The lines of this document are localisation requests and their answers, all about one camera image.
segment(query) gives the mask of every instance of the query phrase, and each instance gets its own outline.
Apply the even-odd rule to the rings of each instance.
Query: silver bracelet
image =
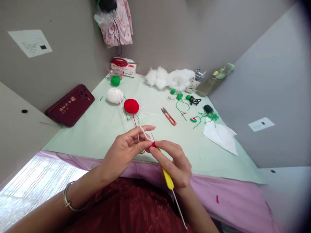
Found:
[[[67,197],[66,197],[66,195],[67,195],[67,189],[69,188],[69,186],[70,186],[73,182],[75,182],[75,181],[72,181],[72,182],[68,183],[68,184],[66,185],[66,188],[65,188],[64,191],[63,191],[64,203],[65,203],[65,207],[68,206],[72,211],[78,212],[78,211],[84,210],[84,209],[88,206],[88,204],[87,204],[85,207],[83,207],[82,209],[77,210],[77,209],[74,209],[74,208],[71,206],[71,202],[68,202]]]

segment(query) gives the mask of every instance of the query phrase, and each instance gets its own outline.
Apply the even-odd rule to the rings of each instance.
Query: yellow crochet hook handle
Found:
[[[174,189],[174,183],[172,181],[171,176],[164,170],[164,168],[162,168],[163,173],[164,173],[164,177],[165,177],[165,181],[166,181],[166,185],[170,190]]]

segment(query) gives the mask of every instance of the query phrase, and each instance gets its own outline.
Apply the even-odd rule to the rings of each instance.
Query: person's left hand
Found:
[[[146,125],[142,128],[144,131],[151,131],[155,129],[155,126]],[[107,185],[117,179],[138,153],[150,147],[151,142],[145,137],[140,127],[117,136],[104,160],[97,167],[101,181]]]

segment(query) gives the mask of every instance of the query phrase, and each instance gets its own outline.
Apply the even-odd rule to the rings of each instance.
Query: red dress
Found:
[[[194,230],[187,224],[188,232]],[[118,178],[63,232],[187,232],[170,195],[145,180]]]

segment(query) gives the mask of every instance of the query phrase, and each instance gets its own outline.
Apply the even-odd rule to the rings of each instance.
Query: pink patterned cloth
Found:
[[[91,170],[102,161],[46,150],[37,155],[61,159],[83,170]],[[132,162],[121,177],[144,179],[169,192],[159,165]],[[190,182],[211,217],[242,232],[283,232],[255,183],[195,174]]]
[[[104,42],[108,45],[108,48],[119,46],[119,38],[121,45],[133,44],[133,28],[129,4],[127,0],[117,0],[116,2],[117,15],[114,21],[106,32],[101,30]]]

